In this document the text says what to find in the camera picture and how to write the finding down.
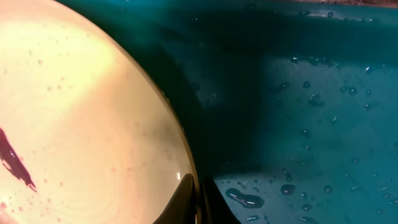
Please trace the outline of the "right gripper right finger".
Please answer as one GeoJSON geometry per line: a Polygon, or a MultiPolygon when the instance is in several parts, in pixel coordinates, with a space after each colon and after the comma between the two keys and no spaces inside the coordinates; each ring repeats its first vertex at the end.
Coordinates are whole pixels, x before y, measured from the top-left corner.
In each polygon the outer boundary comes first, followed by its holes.
{"type": "Polygon", "coordinates": [[[200,186],[201,222],[204,224],[240,224],[214,180],[205,177],[200,186]]]}

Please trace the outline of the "yellow-green plate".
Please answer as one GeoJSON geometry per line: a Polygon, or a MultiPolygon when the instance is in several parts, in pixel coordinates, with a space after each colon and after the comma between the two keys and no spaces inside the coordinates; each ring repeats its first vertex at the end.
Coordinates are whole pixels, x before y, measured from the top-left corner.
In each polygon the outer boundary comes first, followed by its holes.
{"type": "Polygon", "coordinates": [[[115,40],[56,1],[1,2],[2,223],[154,223],[185,174],[175,113],[115,40]]]}

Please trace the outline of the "teal plastic tray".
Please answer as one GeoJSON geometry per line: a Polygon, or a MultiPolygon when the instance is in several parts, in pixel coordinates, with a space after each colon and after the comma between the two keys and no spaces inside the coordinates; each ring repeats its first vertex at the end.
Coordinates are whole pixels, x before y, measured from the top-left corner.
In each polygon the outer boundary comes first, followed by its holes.
{"type": "Polygon", "coordinates": [[[396,1],[69,1],[150,75],[240,223],[397,223],[396,1]]]}

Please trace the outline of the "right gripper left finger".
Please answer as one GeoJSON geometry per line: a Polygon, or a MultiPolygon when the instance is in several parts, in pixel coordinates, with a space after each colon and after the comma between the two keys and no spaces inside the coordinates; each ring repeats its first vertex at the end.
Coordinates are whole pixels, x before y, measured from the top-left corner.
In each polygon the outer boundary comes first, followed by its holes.
{"type": "Polygon", "coordinates": [[[192,174],[185,174],[154,224],[195,224],[196,193],[192,174]]]}

